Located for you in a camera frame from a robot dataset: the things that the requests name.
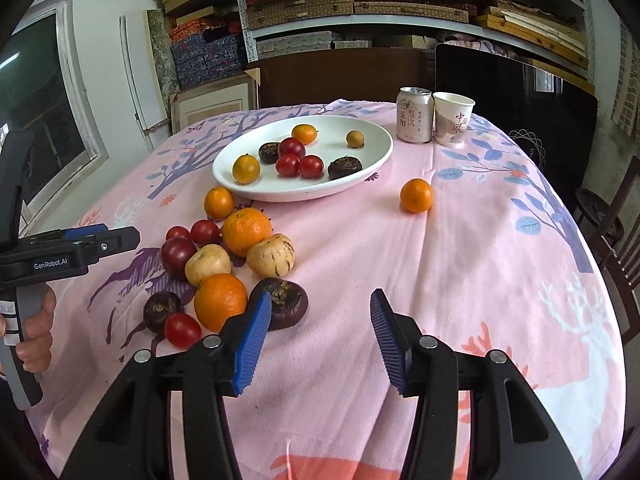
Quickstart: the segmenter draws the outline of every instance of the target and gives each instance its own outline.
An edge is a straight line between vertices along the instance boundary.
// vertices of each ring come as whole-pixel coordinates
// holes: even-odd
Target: pink tablecloth
[[[395,131],[395,105],[388,103],[219,116],[170,138],[82,218],[80,224],[134,225],[142,243],[137,253],[106,258],[89,275],[54,284],[53,362],[44,400],[28,414],[53,471],[62,470],[123,362],[141,348],[175,351],[136,328],[150,293],[169,287],[193,297],[168,282],[158,251],[169,227],[203,217],[216,153],[253,127],[311,114],[360,117]],[[415,177],[433,186],[428,214],[399,209],[399,190]],[[249,203],[238,198],[237,205]],[[377,287],[397,312],[455,350],[507,350],[585,478],[599,478],[612,462],[625,377],[607,290],[571,215],[488,121],[474,117],[463,150],[396,141],[389,161],[345,192],[250,205],[293,240],[297,261],[288,278],[308,291],[310,307],[302,323],[267,336],[254,383],[226,402],[246,480],[398,478],[415,402],[388,383],[369,320]],[[250,290],[257,276],[244,262],[235,265]],[[460,407],[459,479],[468,449],[464,394]]]

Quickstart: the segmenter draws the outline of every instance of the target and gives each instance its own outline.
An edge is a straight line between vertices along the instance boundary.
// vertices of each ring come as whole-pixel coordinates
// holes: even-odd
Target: human hand
[[[56,307],[56,295],[47,287],[42,298],[42,308],[24,324],[28,341],[18,343],[15,352],[24,363],[24,369],[34,374],[43,372],[51,364],[51,327],[53,326],[53,310]],[[6,322],[0,316],[0,337],[4,335]]]

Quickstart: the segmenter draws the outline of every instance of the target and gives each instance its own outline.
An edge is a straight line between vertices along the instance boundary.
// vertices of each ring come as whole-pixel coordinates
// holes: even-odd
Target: oval plate
[[[280,142],[291,136],[298,124],[311,124],[318,130],[314,142],[305,146],[307,155],[317,155],[324,162],[321,178],[307,179],[301,176],[278,176],[275,164],[260,162],[260,177],[251,184],[238,184],[231,170],[236,159],[249,153],[258,157],[258,150],[265,142]],[[360,130],[365,137],[362,148],[350,148],[346,136],[351,130]],[[382,166],[394,148],[393,139],[382,126],[343,116],[308,116],[283,119],[265,124],[230,142],[213,161],[213,177],[229,191],[261,202],[299,202],[329,196],[349,189],[369,178]],[[329,180],[327,168],[336,158],[354,156],[362,163],[362,171],[336,180]]]

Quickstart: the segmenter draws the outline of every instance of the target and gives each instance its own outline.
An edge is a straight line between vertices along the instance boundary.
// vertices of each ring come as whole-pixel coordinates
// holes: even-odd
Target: beverage can
[[[406,142],[429,142],[433,130],[433,97],[424,88],[406,86],[396,99],[396,136]]]

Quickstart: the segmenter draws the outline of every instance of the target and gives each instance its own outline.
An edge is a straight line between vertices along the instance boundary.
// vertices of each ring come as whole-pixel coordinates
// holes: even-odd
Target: white wall
[[[158,8],[155,0],[73,0],[80,70],[109,158],[89,176],[74,183],[62,200],[37,223],[34,232],[72,226],[148,155],[136,123],[124,69],[120,16],[155,8]]]
[[[620,72],[620,17],[608,0],[589,0],[593,26],[593,85],[598,116],[610,119]]]

